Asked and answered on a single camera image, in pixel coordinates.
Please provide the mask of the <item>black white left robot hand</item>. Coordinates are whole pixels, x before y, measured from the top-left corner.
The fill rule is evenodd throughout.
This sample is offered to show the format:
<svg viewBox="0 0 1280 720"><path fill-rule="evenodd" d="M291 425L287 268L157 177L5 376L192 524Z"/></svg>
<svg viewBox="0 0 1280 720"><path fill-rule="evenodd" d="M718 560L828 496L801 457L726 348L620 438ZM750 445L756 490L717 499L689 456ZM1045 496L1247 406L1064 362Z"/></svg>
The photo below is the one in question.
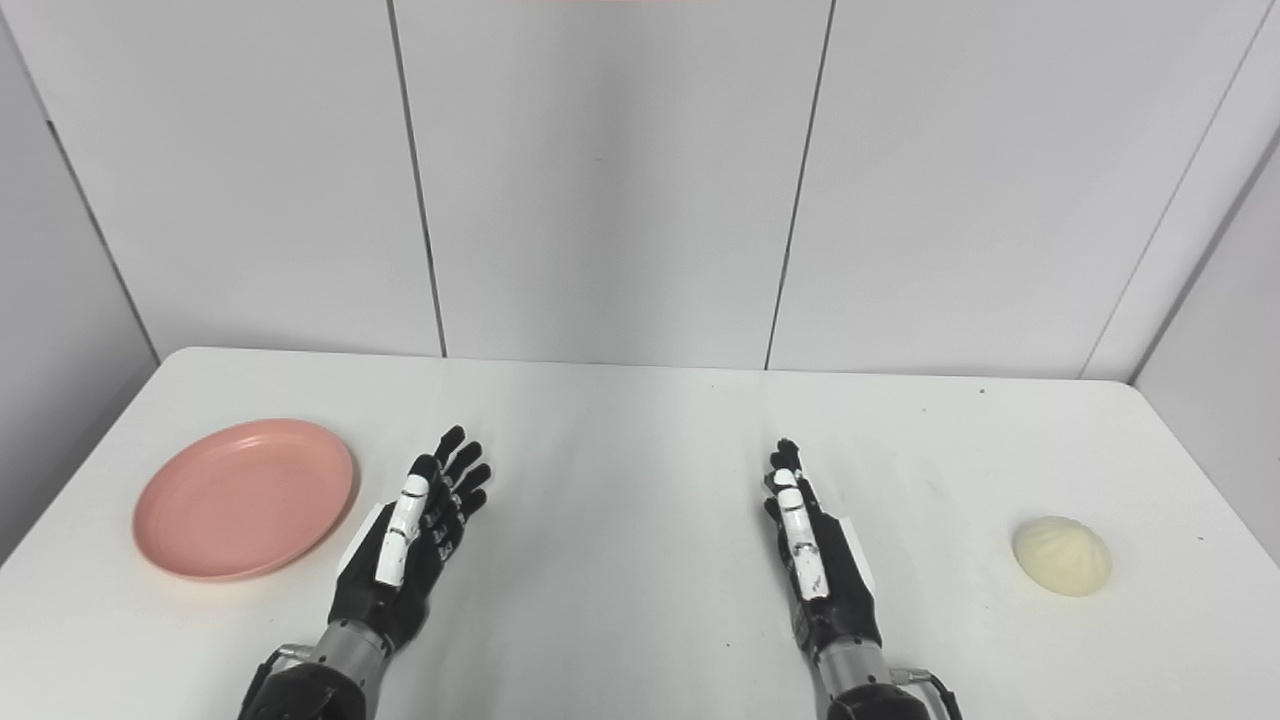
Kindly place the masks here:
<svg viewBox="0 0 1280 720"><path fill-rule="evenodd" d="M470 518L486 502L492 468L483 446L452 427L417 456L389 503L376 506L335 580L328 623L357 623L402 650L429 615L429 598L460 548Z"/></svg>

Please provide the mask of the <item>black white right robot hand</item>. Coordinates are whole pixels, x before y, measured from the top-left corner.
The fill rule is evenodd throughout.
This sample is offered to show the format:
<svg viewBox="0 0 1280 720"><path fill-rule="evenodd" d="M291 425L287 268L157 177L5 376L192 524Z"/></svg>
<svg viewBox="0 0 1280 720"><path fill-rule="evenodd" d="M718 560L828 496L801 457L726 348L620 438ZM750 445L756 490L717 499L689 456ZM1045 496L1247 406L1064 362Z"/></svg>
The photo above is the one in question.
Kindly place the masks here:
<svg viewBox="0 0 1280 720"><path fill-rule="evenodd" d="M881 647L872 585L849 520L822 507L794 441L780 439L769 462L763 509L794 593L797 646L812 661L833 643Z"/></svg>

